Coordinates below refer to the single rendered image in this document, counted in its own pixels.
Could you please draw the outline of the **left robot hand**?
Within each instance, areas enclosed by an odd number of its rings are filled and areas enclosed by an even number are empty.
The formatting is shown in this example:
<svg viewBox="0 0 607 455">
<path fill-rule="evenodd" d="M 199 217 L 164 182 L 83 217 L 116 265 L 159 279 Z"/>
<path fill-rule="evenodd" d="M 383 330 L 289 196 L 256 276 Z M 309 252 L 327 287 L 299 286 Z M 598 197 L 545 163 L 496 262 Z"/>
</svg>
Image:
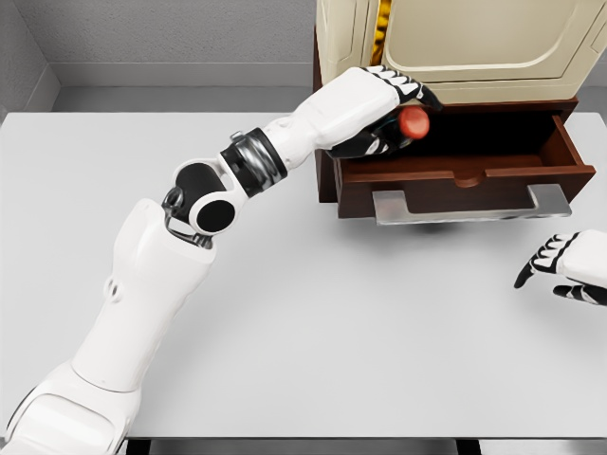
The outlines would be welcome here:
<svg viewBox="0 0 607 455">
<path fill-rule="evenodd" d="M 423 83 L 385 65 L 352 67 L 303 104 L 318 129 L 317 145 L 337 159 L 389 155 L 424 134 L 404 131 L 405 104 L 415 100 L 435 111 L 442 102 Z"/>
</svg>

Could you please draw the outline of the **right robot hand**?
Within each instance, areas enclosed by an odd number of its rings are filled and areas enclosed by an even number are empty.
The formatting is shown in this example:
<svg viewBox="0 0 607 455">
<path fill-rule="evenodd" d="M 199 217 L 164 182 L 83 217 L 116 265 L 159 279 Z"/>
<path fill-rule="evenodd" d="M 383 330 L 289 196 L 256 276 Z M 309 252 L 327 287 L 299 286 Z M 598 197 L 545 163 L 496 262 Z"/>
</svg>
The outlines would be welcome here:
<svg viewBox="0 0 607 455">
<path fill-rule="evenodd" d="M 538 272 L 575 282 L 556 286 L 556 296 L 607 307 L 607 232 L 588 229 L 553 235 L 524 265 L 514 288 L 523 287 Z"/>
</svg>

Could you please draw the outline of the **red button switch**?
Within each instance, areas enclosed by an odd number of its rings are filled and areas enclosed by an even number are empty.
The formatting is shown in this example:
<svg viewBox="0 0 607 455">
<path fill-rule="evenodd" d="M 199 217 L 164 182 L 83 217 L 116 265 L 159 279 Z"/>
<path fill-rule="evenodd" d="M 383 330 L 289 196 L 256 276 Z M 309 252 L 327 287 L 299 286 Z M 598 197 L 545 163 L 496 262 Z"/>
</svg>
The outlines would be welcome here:
<svg viewBox="0 0 607 455">
<path fill-rule="evenodd" d="M 391 113 L 381 131 L 398 147 L 424 138 L 430 130 L 430 119 L 418 106 L 406 106 Z"/>
</svg>

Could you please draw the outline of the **cream and brown cabinet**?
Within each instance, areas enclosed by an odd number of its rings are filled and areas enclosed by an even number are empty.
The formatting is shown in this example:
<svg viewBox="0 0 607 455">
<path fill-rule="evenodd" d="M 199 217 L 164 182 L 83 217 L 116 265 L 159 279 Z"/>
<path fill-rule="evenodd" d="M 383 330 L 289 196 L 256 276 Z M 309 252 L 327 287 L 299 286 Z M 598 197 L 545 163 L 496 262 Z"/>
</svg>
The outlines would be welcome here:
<svg viewBox="0 0 607 455">
<path fill-rule="evenodd" d="M 607 0 L 317 0 L 314 84 L 383 64 L 443 109 L 559 111 L 607 48 Z"/>
</svg>

